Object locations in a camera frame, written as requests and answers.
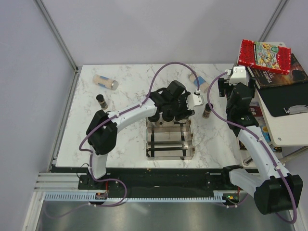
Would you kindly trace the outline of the black knob-lid glass jar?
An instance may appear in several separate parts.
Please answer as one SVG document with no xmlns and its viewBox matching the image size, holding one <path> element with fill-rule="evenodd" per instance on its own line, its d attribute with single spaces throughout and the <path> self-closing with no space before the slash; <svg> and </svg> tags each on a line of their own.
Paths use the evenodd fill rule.
<svg viewBox="0 0 308 231">
<path fill-rule="evenodd" d="M 160 114 L 148 117 L 146 120 L 146 125 L 148 128 L 158 127 L 160 125 Z"/>
</svg>

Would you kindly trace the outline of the clear three-slot organizer tray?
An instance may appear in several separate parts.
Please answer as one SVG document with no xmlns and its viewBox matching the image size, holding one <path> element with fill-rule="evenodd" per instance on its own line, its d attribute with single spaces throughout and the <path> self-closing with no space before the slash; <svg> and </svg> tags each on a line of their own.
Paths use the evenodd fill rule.
<svg viewBox="0 0 308 231">
<path fill-rule="evenodd" d="M 146 120 L 148 160 L 191 160 L 194 155 L 190 119 L 166 122 Z"/>
</svg>

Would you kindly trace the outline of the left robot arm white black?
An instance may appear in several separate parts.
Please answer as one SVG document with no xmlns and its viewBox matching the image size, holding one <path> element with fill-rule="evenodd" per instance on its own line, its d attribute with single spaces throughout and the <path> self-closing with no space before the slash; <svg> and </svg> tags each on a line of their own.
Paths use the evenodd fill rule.
<svg viewBox="0 0 308 231">
<path fill-rule="evenodd" d="M 97 111 L 86 131 L 90 145 L 89 184 L 95 189 L 104 187 L 107 157 L 115 148 L 121 130 L 144 118 L 151 121 L 163 118 L 167 122 L 186 120 L 194 115 L 194 107 L 200 102 L 197 94 L 188 92 L 174 80 L 168 87 L 149 92 L 144 101 L 121 112 Z"/>
</svg>

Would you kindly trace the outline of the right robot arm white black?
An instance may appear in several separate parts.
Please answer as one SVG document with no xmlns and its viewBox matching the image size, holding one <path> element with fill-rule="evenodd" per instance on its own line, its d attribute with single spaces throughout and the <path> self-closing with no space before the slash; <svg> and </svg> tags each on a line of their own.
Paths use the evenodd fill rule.
<svg viewBox="0 0 308 231">
<path fill-rule="evenodd" d="M 243 83 L 230 85 L 222 77 L 218 79 L 218 89 L 219 95 L 227 98 L 225 122 L 244 144 L 259 172 L 259 176 L 255 176 L 242 167 L 229 167 L 229 172 L 220 177 L 221 186 L 228 190 L 239 186 L 245 190 L 263 215 L 285 210 L 295 212 L 303 181 L 283 166 L 265 140 L 249 109 L 253 89 Z"/>
</svg>

